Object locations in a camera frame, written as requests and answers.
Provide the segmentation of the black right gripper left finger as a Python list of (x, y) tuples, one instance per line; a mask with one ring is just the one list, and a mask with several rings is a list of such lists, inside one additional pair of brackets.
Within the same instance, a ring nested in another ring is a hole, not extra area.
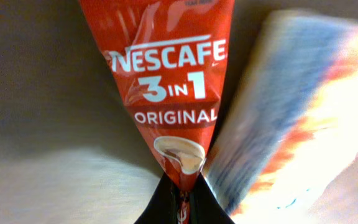
[(145, 210), (134, 224), (177, 224), (178, 189), (163, 174)]

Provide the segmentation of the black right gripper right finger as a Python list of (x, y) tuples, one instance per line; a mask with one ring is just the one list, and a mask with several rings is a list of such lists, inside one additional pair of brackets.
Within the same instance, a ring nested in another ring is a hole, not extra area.
[(190, 192), (191, 224), (234, 224), (220, 207), (204, 177), (200, 174)]

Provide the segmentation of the orange box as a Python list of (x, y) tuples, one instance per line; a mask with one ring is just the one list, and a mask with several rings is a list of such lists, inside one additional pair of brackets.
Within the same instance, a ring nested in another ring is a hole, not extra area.
[(294, 223), (358, 155), (358, 21), (265, 20), (203, 177), (234, 223)]

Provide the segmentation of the red Nescafe packet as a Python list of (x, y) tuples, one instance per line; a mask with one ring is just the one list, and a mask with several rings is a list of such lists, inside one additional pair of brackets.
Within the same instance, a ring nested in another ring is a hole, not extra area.
[(190, 192), (221, 104), (234, 1), (80, 6), (123, 105), (178, 189), (177, 223), (190, 223)]

